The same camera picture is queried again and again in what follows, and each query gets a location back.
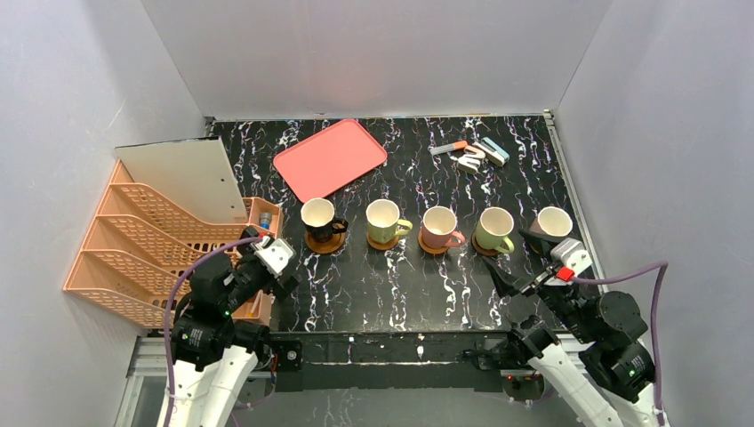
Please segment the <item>brown grooved wooden coaster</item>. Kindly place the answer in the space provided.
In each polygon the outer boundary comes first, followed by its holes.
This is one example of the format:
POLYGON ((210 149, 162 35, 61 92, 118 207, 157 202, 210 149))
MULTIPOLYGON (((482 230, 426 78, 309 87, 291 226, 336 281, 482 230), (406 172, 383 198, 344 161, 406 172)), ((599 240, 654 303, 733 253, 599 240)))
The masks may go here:
POLYGON ((326 242, 317 242, 309 232, 305 233, 306 246, 316 254, 333 254, 341 249, 346 241, 345 233, 334 234, 326 242))

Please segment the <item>blue grey glue bottle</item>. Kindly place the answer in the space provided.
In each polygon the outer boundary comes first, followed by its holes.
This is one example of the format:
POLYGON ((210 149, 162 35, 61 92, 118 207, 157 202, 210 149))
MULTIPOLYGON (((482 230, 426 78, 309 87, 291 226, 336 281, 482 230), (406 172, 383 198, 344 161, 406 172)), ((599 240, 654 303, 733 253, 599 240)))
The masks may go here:
POLYGON ((261 212, 259 215, 259 226, 265 230, 269 230, 272 222, 272 214, 270 212, 261 212))

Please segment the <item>yellow-green mug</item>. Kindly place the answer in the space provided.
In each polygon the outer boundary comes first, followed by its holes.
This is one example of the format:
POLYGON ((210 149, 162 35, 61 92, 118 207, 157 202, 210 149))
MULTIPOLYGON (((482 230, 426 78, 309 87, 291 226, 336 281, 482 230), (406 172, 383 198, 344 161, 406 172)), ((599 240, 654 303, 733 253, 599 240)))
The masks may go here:
POLYGON ((374 200, 365 214, 367 236, 375 244, 384 246, 413 230, 413 224, 402 218, 398 205, 391 200, 374 200))

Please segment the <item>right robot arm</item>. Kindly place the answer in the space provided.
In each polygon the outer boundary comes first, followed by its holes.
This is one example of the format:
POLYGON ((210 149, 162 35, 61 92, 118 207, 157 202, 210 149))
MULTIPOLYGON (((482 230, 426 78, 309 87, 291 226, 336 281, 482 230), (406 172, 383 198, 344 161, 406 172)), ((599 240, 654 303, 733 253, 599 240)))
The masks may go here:
POLYGON ((464 352, 480 370, 531 369, 542 376, 584 426, 667 426, 662 404, 662 374, 658 350, 640 339, 657 338, 656 307, 645 320, 634 297, 621 291, 585 297, 581 286, 616 284, 656 271, 654 291, 660 292, 668 264, 655 262, 616 278, 589 279, 581 274, 592 265, 584 244, 570 236, 521 231, 524 241, 547 258, 544 269, 531 277, 516 277, 488 260, 499 296, 537 296, 581 344, 576 366, 563 340, 551 329, 511 328, 499 339, 483 339, 464 352))

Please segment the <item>orange file rack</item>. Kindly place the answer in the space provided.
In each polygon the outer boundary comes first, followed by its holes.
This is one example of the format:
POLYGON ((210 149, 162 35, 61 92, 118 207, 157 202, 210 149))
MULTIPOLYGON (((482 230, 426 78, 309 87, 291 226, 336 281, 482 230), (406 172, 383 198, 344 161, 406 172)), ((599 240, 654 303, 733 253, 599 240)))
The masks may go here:
POLYGON ((117 163, 63 289, 137 326, 159 328, 178 276, 247 224, 202 222, 117 163))

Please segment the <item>black mug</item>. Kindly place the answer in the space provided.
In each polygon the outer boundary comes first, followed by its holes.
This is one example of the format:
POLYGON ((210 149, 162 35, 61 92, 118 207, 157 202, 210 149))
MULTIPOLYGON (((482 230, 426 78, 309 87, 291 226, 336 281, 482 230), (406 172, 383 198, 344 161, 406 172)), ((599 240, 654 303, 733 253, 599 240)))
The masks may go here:
POLYGON ((307 201, 301 208, 305 230, 316 243, 326 243, 348 230, 349 223, 336 216, 334 204, 321 197, 307 201))

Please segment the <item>green mug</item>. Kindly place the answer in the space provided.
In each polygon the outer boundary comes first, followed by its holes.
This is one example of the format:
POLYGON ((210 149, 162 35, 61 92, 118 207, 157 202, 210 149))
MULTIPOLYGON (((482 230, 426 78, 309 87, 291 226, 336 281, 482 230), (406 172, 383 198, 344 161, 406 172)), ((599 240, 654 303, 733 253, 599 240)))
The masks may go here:
POLYGON ((509 235, 513 229, 514 219, 507 210, 488 207, 479 217, 473 242, 488 253, 512 254, 515 246, 509 235))

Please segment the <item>dark brown wooden coaster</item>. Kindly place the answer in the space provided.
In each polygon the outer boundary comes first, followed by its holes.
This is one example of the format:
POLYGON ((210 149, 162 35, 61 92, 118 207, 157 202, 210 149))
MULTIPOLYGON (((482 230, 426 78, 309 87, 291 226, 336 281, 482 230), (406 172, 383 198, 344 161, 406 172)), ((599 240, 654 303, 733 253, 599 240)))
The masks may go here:
POLYGON ((473 248, 474 248, 474 249, 476 250, 476 252, 477 252, 478 254, 481 254, 481 255, 483 255, 483 256, 491 256, 491 257, 494 257, 494 256, 497 256, 497 255, 499 255, 499 254, 500 254, 500 253, 499 253, 498 251, 496 251, 495 249, 484 249, 484 248, 483 248, 482 246, 480 246, 480 245, 478 244, 478 242, 477 242, 477 241, 476 241, 476 240, 475 240, 474 238, 472 238, 472 239, 471 239, 471 244, 472 244, 473 248))

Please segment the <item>light wooden coaster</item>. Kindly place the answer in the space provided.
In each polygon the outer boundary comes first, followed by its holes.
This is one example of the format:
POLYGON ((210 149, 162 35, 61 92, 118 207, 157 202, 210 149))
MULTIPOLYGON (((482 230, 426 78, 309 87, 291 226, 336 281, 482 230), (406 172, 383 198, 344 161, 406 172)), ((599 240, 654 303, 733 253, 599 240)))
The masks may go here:
POLYGON ((447 246, 440 246, 440 247, 428 246, 426 242, 424 241, 422 234, 418 235, 418 243, 419 243, 420 248, 427 254, 440 255, 440 254, 445 254, 448 251, 447 246))

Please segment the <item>orange white marker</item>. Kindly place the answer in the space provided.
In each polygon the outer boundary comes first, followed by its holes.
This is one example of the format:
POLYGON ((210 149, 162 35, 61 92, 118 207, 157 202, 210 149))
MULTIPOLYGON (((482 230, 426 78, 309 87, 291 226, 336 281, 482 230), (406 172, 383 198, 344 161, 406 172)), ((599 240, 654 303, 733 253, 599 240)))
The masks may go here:
POLYGON ((456 150, 463 150, 468 145, 469 144, 467 141, 456 141, 456 142, 452 142, 452 143, 448 143, 448 144, 444 144, 444 145, 440 145, 436 147, 431 147, 429 148, 429 153, 432 156, 438 156, 438 155, 450 153, 456 150))

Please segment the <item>orange desk organiser box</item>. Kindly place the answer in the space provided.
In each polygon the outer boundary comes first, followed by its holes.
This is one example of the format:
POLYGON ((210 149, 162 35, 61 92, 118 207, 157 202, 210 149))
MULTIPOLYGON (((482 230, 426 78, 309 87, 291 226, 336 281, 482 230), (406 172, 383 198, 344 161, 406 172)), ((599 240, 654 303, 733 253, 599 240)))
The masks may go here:
MULTIPOLYGON (((245 197, 244 202, 248 208, 248 222, 261 235, 268 234, 276 237, 283 221, 280 206, 262 197, 245 197)), ((273 296, 259 291, 253 298, 237 309, 232 317, 234 320, 243 320, 268 326, 271 319, 272 304, 273 296)))

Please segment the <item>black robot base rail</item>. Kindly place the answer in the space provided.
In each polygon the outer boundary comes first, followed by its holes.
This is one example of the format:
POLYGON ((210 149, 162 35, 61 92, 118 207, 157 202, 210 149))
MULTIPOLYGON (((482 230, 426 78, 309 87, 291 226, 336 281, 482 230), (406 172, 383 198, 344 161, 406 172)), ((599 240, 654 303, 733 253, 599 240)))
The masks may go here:
MULTIPOLYGON (((480 370, 465 357, 483 339, 499 339, 507 331, 435 333, 284 333, 270 331, 275 345, 285 352, 272 380, 268 370, 256 368, 248 376, 268 381, 274 391, 292 392, 325 389, 387 388, 474 388, 478 391, 506 391, 515 400, 539 398, 551 385, 531 369, 480 370)), ((136 345, 136 379, 155 377, 161 390, 141 392, 135 402, 155 407, 159 416, 168 380, 167 361, 170 333, 140 339, 136 345)), ((576 339, 563 340, 576 366, 584 345, 576 339)))

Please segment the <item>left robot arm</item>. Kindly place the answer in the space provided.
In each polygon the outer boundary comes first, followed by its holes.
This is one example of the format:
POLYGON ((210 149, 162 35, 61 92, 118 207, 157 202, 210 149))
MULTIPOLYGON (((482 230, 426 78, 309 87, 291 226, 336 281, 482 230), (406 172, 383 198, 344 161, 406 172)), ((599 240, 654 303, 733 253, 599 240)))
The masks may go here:
POLYGON ((222 426, 254 369, 277 378, 284 348, 272 342, 268 326, 234 320, 232 314, 258 292, 281 298, 291 293, 298 285, 291 259, 260 252, 233 264, 221 253, 197 262, 172 323, 159 425, 222 426))

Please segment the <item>white board sheet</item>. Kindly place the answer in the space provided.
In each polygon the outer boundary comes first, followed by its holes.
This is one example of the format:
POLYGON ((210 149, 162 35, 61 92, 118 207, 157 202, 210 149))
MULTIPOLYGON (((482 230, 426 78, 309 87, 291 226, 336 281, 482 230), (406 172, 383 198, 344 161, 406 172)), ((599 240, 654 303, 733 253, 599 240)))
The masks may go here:
POLYGON ((208 223, 248 218, 221 137, 160 141, 115 148, 132 179, 149 185, 208 223))

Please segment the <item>plain brown coaster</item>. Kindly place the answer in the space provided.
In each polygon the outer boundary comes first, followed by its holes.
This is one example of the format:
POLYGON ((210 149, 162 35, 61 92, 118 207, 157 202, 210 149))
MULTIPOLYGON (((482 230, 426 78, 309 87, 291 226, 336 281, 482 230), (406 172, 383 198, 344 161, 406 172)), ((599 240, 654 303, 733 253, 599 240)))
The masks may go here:
POLYGON ((380 243, 380 242, 372 239, 372 237, 370 235, 366 236, 366 240, 367 240, 368 245, 371 248, 373 248, 375 250, 378 250, 378 251, 387 251, 387 250, 392 249, 393 247, 395 247, 398 244, 398 242, 400 241, 400 239, 401 239, 400 236, 394 236, 388 242, 380 243))

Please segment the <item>pink mug large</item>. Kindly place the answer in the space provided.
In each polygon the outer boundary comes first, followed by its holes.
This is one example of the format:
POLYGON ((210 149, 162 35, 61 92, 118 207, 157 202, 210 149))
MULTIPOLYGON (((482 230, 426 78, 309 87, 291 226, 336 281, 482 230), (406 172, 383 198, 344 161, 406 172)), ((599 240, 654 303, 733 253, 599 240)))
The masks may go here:
POLYGON ((574 221, 567 211, 556 206, 546 206, 537 213, 529 230, 555 238, 564 238, 574 229, 574 221))

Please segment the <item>pink serving tray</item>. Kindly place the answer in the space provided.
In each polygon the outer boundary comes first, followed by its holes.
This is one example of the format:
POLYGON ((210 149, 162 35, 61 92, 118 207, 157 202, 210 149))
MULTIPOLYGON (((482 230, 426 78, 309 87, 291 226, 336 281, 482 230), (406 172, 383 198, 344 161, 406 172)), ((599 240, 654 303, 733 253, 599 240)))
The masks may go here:
POLYGON ((355 119, 343 119, 277 154, 273 166, 306 203, 328 197, 381 166, 387 151, 355 119))

